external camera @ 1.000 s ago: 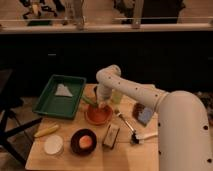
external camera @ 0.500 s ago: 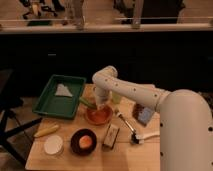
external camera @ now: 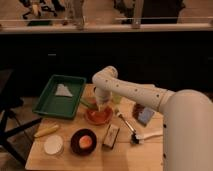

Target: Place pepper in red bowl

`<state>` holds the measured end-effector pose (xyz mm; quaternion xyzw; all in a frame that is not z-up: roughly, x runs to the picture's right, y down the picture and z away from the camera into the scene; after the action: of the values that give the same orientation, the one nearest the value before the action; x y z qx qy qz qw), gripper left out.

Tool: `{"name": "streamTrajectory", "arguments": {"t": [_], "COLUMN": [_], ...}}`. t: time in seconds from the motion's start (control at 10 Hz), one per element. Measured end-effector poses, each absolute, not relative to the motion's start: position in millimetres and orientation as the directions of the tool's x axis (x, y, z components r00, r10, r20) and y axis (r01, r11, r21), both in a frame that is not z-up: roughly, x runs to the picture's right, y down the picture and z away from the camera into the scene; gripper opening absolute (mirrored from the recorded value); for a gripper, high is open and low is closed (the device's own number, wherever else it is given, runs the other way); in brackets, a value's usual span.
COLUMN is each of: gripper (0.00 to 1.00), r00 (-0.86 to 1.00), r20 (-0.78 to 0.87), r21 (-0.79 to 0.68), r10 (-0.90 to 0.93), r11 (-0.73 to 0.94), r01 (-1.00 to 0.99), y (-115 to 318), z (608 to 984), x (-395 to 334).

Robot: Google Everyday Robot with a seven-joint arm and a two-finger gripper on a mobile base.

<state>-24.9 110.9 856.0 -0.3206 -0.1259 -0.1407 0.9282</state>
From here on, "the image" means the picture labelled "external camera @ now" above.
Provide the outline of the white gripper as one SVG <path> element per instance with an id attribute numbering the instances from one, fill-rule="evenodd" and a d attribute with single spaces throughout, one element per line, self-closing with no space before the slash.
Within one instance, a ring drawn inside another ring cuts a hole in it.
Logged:
<path id="1" fill-rule="evenodd" d="M 100 88 L 95 88 L 95 99 L 99 111 L 103 111 L 107 107 L 107 103 L 110 100 L 111 93 Z"/>

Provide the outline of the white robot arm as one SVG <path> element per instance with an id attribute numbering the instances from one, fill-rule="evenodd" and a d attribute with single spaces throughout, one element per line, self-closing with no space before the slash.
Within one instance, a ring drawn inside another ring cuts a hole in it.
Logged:
<path id="1" fill-rule="evenodd" d="M 213 102 L 204 93 L 119 80 L 113 66 L 95 73 L 92 83 L 98 104 L 115 92 L 163 115 L 163 171 L 213 171 Z"/>

